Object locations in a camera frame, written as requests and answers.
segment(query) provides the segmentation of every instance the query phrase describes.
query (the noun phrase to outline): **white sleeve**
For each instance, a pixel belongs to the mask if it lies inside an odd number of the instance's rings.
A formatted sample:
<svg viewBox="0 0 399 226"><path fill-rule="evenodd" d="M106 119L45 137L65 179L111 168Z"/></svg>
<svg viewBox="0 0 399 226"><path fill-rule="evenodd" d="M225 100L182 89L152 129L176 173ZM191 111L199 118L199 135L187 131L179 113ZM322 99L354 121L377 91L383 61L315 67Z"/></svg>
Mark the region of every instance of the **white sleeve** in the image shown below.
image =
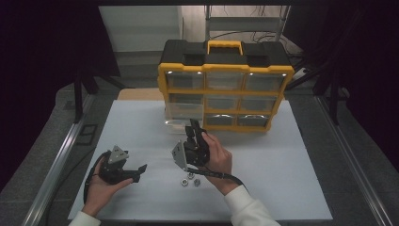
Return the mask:
<svg viewBox="0 0 399 226"><path fill-rule="evenodd" d="M100 224L98 219L79 211L70 226L99 226Z"/></svg>
<svg viewBox="0 0 399 226"><path fill-rule="evenodd" d="M252 199L244 186L238 186L225 197L231 210L231 223L234 226L277 226L270 217L266 207L258 200Z"/></svg>

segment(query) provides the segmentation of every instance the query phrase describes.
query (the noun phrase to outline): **white tabletop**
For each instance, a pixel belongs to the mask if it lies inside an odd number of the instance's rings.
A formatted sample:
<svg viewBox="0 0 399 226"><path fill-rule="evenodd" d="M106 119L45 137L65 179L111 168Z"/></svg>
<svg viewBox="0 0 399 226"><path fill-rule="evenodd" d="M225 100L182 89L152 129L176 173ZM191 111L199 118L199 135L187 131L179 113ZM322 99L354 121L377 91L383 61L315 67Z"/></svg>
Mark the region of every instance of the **white tabletop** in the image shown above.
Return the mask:
<svg viewBox="0 0 399 226"><path fill-rule="evenodd" d="M175 165L170 151L186 136L168 134L164 108L163 101L115 101L112 105L89 167L114 145L129 151L125 170L148 167L139 183L114 195L97 218L229 221L222 194L205 177L195 176L201 181L198 187L193 181L181 185L187 174ZM267 133L209 133L232 152L232 174L244 182L252 197L264 203L275 220L332 219L288 101L281 102ZM83 207L83 184L69 218Z"/></svg>

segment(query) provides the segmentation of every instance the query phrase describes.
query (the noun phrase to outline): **hand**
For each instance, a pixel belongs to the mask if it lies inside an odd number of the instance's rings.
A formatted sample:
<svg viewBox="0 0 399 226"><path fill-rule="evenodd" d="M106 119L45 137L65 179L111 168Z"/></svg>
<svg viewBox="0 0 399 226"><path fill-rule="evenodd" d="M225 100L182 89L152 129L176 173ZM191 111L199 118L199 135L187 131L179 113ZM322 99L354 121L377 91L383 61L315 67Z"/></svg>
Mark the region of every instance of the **hand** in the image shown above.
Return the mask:
<svg viewBox="0 0 399 226"><path fill-rule="evenodd" d="M127 179L119 182L116 185L110 185L100 178L98 175L100 171L100 166L102 165L104 158L102 158L97 164L94 174L90 181L90 186L88 188L88 198L86 200L85 206L83 206L82 212L96 217L98 212L106 206L106 204L111 200L112 196L122 188L128 186L133 182L133 179Z"/></svg>
<svg viewBox="0 0 399 226"><path fill-rule="evenodd" d="M202 132L203 139L209 145L210 160L205 165L209 170L231 174L232 154L222 147L217 137ZM219 179L206 177L223 195L229 194L238 187L234 181L229 179Z"/></svg>

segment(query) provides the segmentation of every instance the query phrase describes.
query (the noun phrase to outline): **black curtain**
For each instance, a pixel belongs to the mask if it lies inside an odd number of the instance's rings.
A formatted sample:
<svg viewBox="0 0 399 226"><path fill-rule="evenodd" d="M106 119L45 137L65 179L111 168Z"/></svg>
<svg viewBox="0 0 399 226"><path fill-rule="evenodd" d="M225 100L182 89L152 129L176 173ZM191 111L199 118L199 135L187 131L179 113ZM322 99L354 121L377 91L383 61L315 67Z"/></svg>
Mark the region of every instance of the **black curtain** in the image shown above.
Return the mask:
<svg viewBox="0 0 399 226"><path fill-rule="evenodd" d="M0 13L3 189L51 115L57 91L78 72L120 72L97 6L3 1Z"/></svg>
<svg viewBox="0 0 399 226"><path fill-rule="evenodd" d="M347 107L399 171L399 4L373 1L342 57Z"/></svg>

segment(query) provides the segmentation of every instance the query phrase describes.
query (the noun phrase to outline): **wall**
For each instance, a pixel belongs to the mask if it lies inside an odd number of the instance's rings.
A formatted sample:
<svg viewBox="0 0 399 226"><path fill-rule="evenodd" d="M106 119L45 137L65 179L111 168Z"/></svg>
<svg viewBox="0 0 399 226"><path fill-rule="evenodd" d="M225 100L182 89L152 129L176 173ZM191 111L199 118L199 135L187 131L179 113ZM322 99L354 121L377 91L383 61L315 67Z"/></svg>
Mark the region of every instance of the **wall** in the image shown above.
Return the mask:
<svg viewBox="0 0 399 226"><path fill-rule="evenodd" d="M162 51L180 39L180 6L99 7L114 52Z"/></svg>

